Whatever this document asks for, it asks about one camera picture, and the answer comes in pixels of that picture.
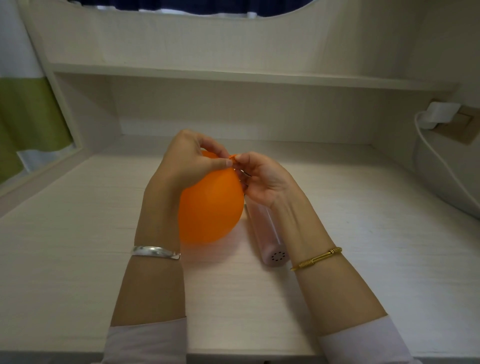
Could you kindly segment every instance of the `left hand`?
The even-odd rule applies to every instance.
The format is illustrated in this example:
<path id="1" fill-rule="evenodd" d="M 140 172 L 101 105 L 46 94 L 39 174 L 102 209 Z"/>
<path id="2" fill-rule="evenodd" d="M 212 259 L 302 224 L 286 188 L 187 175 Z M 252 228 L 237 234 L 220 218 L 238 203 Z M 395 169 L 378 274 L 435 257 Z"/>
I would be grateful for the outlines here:
<path id="1" fill-rule="evenodd" d="M 201 148 L 215 153 L 219 158 L 204 157 Z M 166 183 L 172 190 L 181 192 L 193 186 L 208 173 L 232 166 L 225 147 L 213 138 L 192 130 L 180 131 L 171 141 L 163 160 L 149 182 Z"/>

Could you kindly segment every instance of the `sleeve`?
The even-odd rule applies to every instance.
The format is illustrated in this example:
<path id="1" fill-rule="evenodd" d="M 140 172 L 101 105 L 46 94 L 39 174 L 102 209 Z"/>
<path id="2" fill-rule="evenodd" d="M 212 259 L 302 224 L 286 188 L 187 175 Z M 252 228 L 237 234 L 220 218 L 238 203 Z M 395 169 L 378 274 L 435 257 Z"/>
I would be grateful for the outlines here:
<path id="1" fill-rule="evenodd" d="M 187 319 L 108 329 L 103 364 L 185 364 Z"/>
<path id="2" fill-rule="evenodd" d="M 319 338 L 330 364 L 421 364 L 390 316 Z"/>

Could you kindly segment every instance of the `power outlet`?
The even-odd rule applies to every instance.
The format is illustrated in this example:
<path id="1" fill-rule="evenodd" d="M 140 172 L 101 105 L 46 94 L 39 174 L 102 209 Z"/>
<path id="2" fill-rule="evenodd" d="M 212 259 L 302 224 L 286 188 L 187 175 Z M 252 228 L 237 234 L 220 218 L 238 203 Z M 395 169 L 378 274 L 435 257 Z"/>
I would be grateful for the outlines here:
<path id="1" fill-rule="evenodd" d="M 469 145 L 480 134 L 480 109 L 462 106 L 451 122 L 438 124 L 432 131 Z"/>

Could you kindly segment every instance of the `balloon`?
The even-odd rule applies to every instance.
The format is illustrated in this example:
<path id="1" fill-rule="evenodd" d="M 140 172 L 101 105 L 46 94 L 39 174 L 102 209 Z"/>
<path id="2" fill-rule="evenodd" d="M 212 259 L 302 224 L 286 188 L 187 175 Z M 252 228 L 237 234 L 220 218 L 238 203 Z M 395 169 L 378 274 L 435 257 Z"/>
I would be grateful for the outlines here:
<path id="1" fill-rule="evenodd" d="M 209 158 L 214 153 L 202 150 Z M 209 243 L 227 235 L 240 220 L 243 190 L 233 168 L 207 174 L 180 197 L 179 229 L 184 243 Z"/>

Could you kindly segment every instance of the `white cable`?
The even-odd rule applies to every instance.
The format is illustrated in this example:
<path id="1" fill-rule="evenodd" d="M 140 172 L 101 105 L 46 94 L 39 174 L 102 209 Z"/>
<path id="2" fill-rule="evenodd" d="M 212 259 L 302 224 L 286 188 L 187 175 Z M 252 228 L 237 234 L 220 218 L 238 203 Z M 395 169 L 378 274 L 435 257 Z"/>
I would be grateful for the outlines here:
<path id="1" fill-rule="evenodd" d="M 420 137 L 420 139 L 422 140 L 423 143 L 425 143 L 425 145 L 431 150 L 431 152 L 438 158 L 439 161 L 442 162 L 442 164 L 444 165 L 444 167 L 446 168 L 446 170 L 448 171 L 448 173 L 452 176 L 452 178 L 454 179 L 454 181 L 457 183 L 457 185 L 462 189 L 463 193 L 470 199 L 470 201 L 473 202 L 473 204 L 480 210 L 480 203 L 476 200 L 475 197 L 472 196 L 472 194 L 470 192 L 468 192 L 468 190 L 466 189 L 466 187 L 463 185 L 463 183 L 461 182 L 460 179 L 458 179 L 458 177 L 455 175 L 455 173 L 452 171 L 452 169 L 450 168 L 450 166 L 448 165 L 447 162 L 445 162 L 445 160 L 442 158 L 442 156 L 440 154 L 438 154 L 436 152 L 435 149 L 433 149 L 433 147 L 430 145 L 430 143 L 427 141 L 427 139 L 425 139 L 425 137 L 423 136 L 421 130 L 420 130 L 420 127 L 418 125 L 418 121 L 419 121 L 419 116 L 422 115 L 424 113 L 424 111 L 419 111 L 415 114 L 415 117 L 414 117 L 414 123 L 415 123 L 415 128 L 417 129 L 417 133 Z"/>

